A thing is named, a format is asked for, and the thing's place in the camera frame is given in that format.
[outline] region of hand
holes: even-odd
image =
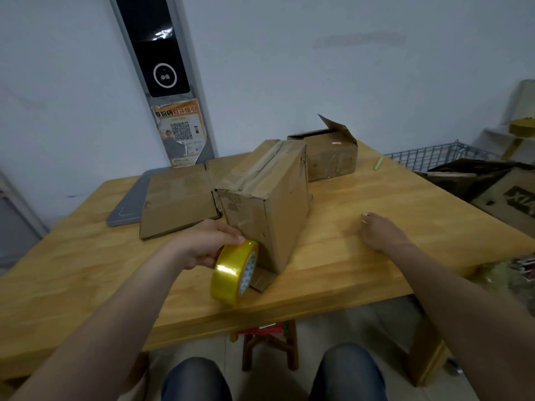
[[[184,269],[193,269],[196,265],[214,268],[224,245],[241,245],[244,240],[236,228],[207,219],[184,229],[158,251]]]
[[[362,226],[358,235],[362,240],[386,255],[399,245],[412,245],[405,233],[394,222],[373,212],[361,215]]]

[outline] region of metal wire basket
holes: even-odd
[[[428,148],[411,149],[403,152],[385,154],[400,165],[415,171],[426,172],[429,169],[452,162],[460,158],[498,160],[499,155],[474,148],[456,140],[453,143],[435,145]]]

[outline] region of torn poster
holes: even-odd
[[[206,144],[197,99],[152,106],[158,133],[172,167],[194,165]]]

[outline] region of person's left arm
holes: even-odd
[[[162,245],[13,395],[11,401],[115,401],[183,269],[213,267],[237,229],[205,220]]]

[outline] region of forearm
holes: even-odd
[[[182,270],[156,252],[67,338],[13,401],[115,400]]]
[[[481,400],[527,399],[535,376],[535,322],[452,273],[412,244],[387,255],[459,360]]]

